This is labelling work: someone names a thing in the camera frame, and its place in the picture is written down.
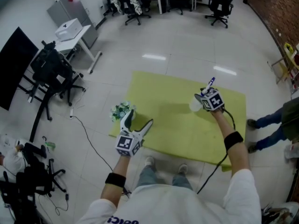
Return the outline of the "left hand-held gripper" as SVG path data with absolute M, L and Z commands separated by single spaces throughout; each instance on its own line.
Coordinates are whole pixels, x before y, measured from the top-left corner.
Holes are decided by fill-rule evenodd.
M 134 115 L 135 111 L 131 109 L 120 121 L 120 134 L 116 139 L 116 150 L 121 156 L 133 157 L 141 149 L 143 137 L 153 125 L 153 119 L 151 119 L 140 130 L 131 132 Z

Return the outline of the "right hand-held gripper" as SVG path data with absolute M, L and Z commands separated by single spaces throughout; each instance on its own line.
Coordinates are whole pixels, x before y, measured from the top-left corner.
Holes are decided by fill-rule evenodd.
M 194 94 L 194 97 L 197 100 L 201 100 L 203 108 L 206 111 L 215 111 L 217 109 L 221 109 L 224 106 L 224 101 L 217 89 L 210 88 L 207 91 L 207 88 L 201 88 L 201 93 L 205 93 L 203 96 L 199 94 Z

